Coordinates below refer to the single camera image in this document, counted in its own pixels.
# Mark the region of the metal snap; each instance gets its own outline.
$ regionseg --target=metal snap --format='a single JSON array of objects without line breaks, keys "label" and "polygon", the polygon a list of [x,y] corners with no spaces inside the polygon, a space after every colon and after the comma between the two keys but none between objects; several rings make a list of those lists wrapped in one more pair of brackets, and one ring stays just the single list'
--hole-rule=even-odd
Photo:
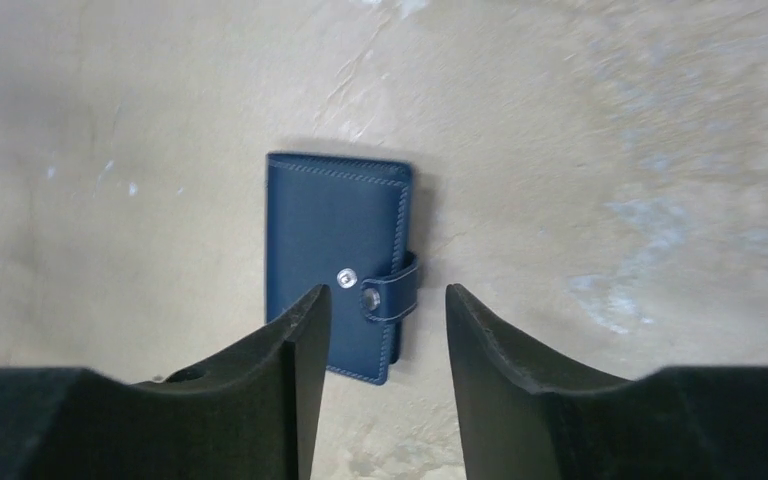
[{"label": "metal snap", "polygon": [[381,305],[381,294],[374,288],[367,288],[363,291],[363,305],[370,312],[374,311]]},{"label": "metal snap", "polygon": [[337,274],[337,284],[343,288],[352,288],[357,283],[357,274],[351,268],[344,268]]}]

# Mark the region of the concrete floor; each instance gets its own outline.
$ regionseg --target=concrete floor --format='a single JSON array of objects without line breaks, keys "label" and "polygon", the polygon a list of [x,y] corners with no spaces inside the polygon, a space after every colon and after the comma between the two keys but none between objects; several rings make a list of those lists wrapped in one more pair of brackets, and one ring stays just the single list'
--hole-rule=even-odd
[{"label": "concrete floor", "polygon": [[463,478],[447,283],[620,375],[768,363],[768,0],[0,0],[0,365],[259,327],[276,148],[421,173],[403,360],[328,375],[315,478]]}]

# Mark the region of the blue leather wallet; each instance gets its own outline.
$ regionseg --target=blue leather wallet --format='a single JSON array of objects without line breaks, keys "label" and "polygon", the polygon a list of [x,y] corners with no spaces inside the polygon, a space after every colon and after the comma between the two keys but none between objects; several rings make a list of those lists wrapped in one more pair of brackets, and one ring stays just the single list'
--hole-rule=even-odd
[{"label": "blue leather wallet", "polygon": [[289,152],[267,160],[267,322],[328,285],[328,369],[383,384],[416,308],[410,165]]}]

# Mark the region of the stitching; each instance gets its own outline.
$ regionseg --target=stitching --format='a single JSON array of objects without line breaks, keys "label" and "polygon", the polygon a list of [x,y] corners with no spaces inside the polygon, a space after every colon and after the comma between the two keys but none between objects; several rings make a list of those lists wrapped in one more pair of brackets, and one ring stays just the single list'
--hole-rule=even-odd
[{"label": "stitching", "polygon": [[412,268],[410,268],[409,270],[405,271],[404,273],[402,273],[401,275],[399,275],[396,278],[393,278],[393,279],[390,279],[390,280],[378,280],[378,279],[375,279],[375,278],[367,278],[366,280],[363,281],[363,283],[374,283],[376,285],[387,285],[387,284],[390,284],[390,283],[393,283],[393,282],[398,282],[399,280],[401,280],[401,279],[407,277],[408,275],[410,275],[411,273],[415,272],[418,267],[419,267],[419,263],[417,262],[417,263],[414,264],[414,266]]},{"label": "stitching", "polygon": [[[270,160],[269,161],[270,167],[275,168],[283,168],[284,170],[292,170],[297,172],[304,172],[304,173],[318,173],[320,175],[327,175],[329,177],[335,177],[335,178],[344,178],[346,180],[357,180],[360,182],[369,182],[369,183],[375,183],[378,185],[387,185],[390,187],[402,187],[405,190],[402,191],[402,198],[399,200],[399,216],[404,216],[403,206],[402,203],[404,203],[404,199],[407,196],[407,185],[405,182],[400,182],[398,180],[385,180],[383,178],[378,177],[370,177],[368,175],[360,175],[357,173],[343,173],[343,172],[337,172],[334,170],[326,170],[324,168],[317,168],[317,167],[305,167],[303,165],[291,165],[287,163],[281,163],[277,160]],[[401,235],[401,232],[397,231],[396,236],[397,238]]]},{"label": "stitching", "polygon": [[399,260],[399,243],[402,241],[402,234],[404,233],[404,221],[405,221],[405,206],[408,199],[408,187],[402,189],[402,196],[399,197],[399,217],[396,220],[396,239],[393,241],[393,265],[390,267],[390,275],[398,272],[400,265]]},{"label": "stitching", "polygon": [[381,318],[381,317],[376,317],[375,315],[373,315],[373,314],[371,314],[369,312],[364,312],[363,315],[366,318],[368,318],[368,319],[370,319],[370,320],[372,320],[374,322],[391,322],[393,320],[399,319],[399,318],[404,317],[405,315],[411,313],[416,308],[416,304],[417,304],[417,302],[413,302],[413,304],[411,306],[409,306],[408,308],[404,309],[404,311],[402,311],[402,313],[400,313],[400,314],[398,314],[398,315],[396,315],[394,317]]},{"label": "stitching", "polygon": [[361,167],[361,168],[370,168],[373,170],[379,170],[382,172],[390,172],[390,173],[401,173],[406,175],[407,172],[405,171],[405,168],[400,165],[390,165],[390,164],[381,164],[380,162],[370,161],[370,160],[348,160],[348,159],[325,159],[321,157],[305,157],[311,162],[317,162],[325,165],[346,165],[349,167]]},{"label": "stitching", "polygon": [[[370,177],[367,175],[358,175],[355,173],[342,173],[342,172],[337,172],[335,170],[326,170],[324,168],[292,165],[292,164],[282,163],[278,160],[272,160],[272,159],[269,159],[268,163],[270,167],[282,168],[285,170],[305,172],[305,173],[316,173],[319,175],[327,175],[329,177],[343,178],[346,180],[357,180],[361,182],[374,183],[377,185],[400,187],[402,189],[402,194],[399,197],[399,214],[396,218],[396,238],[393,240],[393,262],[392,262],[392,266],[390,267],[390,275],[393,275],[397,272],[396,268],[398,267],[398,260],[399,260],[399,242],[402,239],[404,226],[405,226],[404,225],[405,204],[407,203],[407,196],[408,196],[408,185],[405,182],[399,182],[396,180],[384,180],[383,178]],[[347,375],[349,377],[366,380],[369,382],[381,381],[384,378],[384,369],[387,367],[387,364],[388,364],[387,362],[389,361],[389,359],[387,358],[386,352],[387,352],[387,343],[388,343],[388,340],[390,339],[390,335],[392,334],[391,333],[392,329],[393,329],[392,325],[384,325],[384,331],[382,332],[382,335],[381,335],[381,355],[379,356],[379,359],[378,359],[378,378],[367,377],[365,375],[349,372],[347,370],[343,370],[337,367],[328,366],[328,369],[337,373],[342,373],[343,375]]]},{"label": "stitching", "polygon": [[375,377],[367,377],[366,375],[361,375],[361,374],[355,373],[355,372],[350,372],[348,370],[344,370],[344,369],[339,368],[339,367],[332,367],[331,365],[326,365],[325,369],[329,370],[329,371],[332,371],[332,372],[340,373],[340,374],[345,375],[347,377],[357,378],[359,380],[366,380],[367,382],[379,382],[379,381],[381,381],[381,374],[378,375],[378,378],[375,378]]}]

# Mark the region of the wallet strap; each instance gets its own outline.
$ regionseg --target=wallet strap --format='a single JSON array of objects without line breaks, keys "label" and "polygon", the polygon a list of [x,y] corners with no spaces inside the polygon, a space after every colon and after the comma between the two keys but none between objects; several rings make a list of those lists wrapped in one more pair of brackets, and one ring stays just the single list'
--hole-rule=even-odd
[{"label": "wallet strap", "polygon": [[416,308],[419,259],[413,252],[405,252],[404,265],[392,275],[367,278],[361,283],[361,310],[370,322],[400,322]]}]

